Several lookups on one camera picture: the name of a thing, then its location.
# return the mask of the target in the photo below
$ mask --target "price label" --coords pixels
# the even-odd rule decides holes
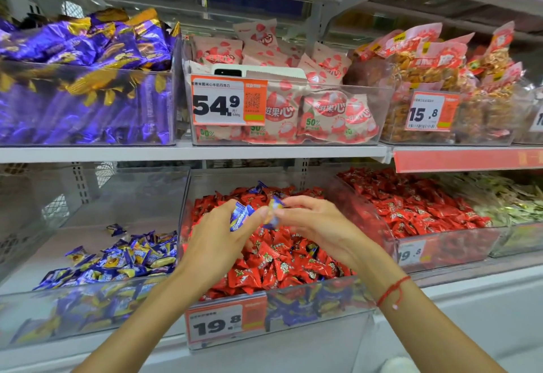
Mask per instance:
[[[264,125],[268,80],[192,74],[191,85],[194,124]]]
[[[264,329],[266,294],[216,305],[203,305],[185,313],[190,344],[227,337],[244,331]]]
[[[430,258],[427,258],[427,260],[421,260],[425,245],[426,240],[400,243],[400,246],[398,247],[398,259],[400,266],[409,266],[410,264],[430,261]]]
[[[538,112],[534,117],[532,126],[530,127],[530,131],[543,131],[543,106],[539,107]]]
[[[407,115],[406,130],[451,131],[458,94],[414,92]]]

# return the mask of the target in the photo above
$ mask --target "human hand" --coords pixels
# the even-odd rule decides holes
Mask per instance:
[[[202,285],[202,293],[224,277],[237,258],[243,257],[242,248],[250,243],[249,237],[262,225],[268,213],[268,207],[263,206],[238,230],[230,231],[230,218],[235,207],[236,201],[229,200],[205,214],[193,227],[187,250],[180,260],[178,270],[193,273]]]
[[[282,202],[292,207],[273,211],[282,225],[295,227],[295,231],[313,240],[335,260],[357,271],[357,252],[369,239],[333,203],[309,196],[287,197]]]

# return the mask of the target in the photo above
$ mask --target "supermarket shelving unit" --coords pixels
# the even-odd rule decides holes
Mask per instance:
[[[45,14],[60,13],[65,0],[29,0]],[[96,10],[103,6],[123,6],[135,12],[155,6],[161,17],[180,20],[192,29],[230,31],[233,22],[272,17],[263,11],[224,6],[210,6],[209,0],[69,0],[83,10]],[[543,0],[467,0],[471,12],[447,14],[439,8],[397,5],[387,0],[301,0],[302,13],[297,17],[279,17],[278,32],[285,38],[311,43],[323,40],[344,47],[354,47],[363,40],[386,33],[379,29],[356,29],[335,23],[335,18],[349,10],[372,11],[392,16],[403,15],[421,20],[440,20],[446,25],[490,34],[497,27],[491,20],[477,20],[478,11],[507,13],[520,20],[538,20],[543,16]],[[531,43],[534,49],[543,41],[541,29],[523,28],[516,40]],[[72,163],[75,171],[82,163],[103,161],[159,161],[209,160],[243,158],[295,158],[294,169],[304,171],[309,159],[316,157],[371,157],[382,163],[394,158],[398,171],[467,171],[478,169],[522,169],[543,167],[543,148],[514,146],[511,148],[453,148],[446,146],[193,146],[190,138],[179,140],[172,147],[50,147],[0,148],[0,163]],[[73,180],[73,192],[65,195],[68,204],[84,204],[86,191],[97,185],[94,178],[74,175],[62,178],[64,184]],[[24,198],[14,203],[24,203]],[[9,212],[1,217],[7,218]],[[543,329],[533,323],[539,320],[538,304],[543,300],[543,255],[532,253],[503,261],[490,260],[485,264],[469,265],[455,271],[419,274],[418,282],[428,296],[444,308],[448,315],[471,335],[509,371],[537,371],[540,357],[534,343],[543,340]],[[379,316],[372,328],[362,317],[350,316],[286,332],[265,335],[191,355],[186,347],[184,323],[177,323],[147,361],[143,371],[171,370],[225,371],[254,369],[276,371],[296,368],[300,371],[375,372],[389,357],[401,355],[403,348]],[[362,339],[362,331],[370,336],[370,343]],[[85,335],[60,342],[50,342],[30,348],[0,352],[0,370],[68,371],[85,355],[95,349],[109,333]],[[318,355],[314,349],[322,349]],[[277,353],[281,353],[280,364]],[[531,370],[528,365],[519,368],[511,355],[524,355],[539,360]]]

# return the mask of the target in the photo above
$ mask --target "store shelf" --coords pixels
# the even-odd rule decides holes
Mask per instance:
[[[374,157],[384,161],[385,145],[193,146],[189,139],[176,146],[0,147],[0,163],[60,163],[91,161],[206,160],[232,158]]]
[[[398,173],[485,171],[543,167],[543,147],[395,146]]]

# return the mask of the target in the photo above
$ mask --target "forearm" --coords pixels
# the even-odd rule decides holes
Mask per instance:
[[[365,239],[357,247],[357,274],[375,300],[405,277],[405,272],[377,244]],[[387,297],[381,311],[422,373],[504,372],[411,280]]]
[[[191,278],[179,268],[153,288],[134,314],[74,372],[139,371],[167,330],[201,296],[201,284]]]

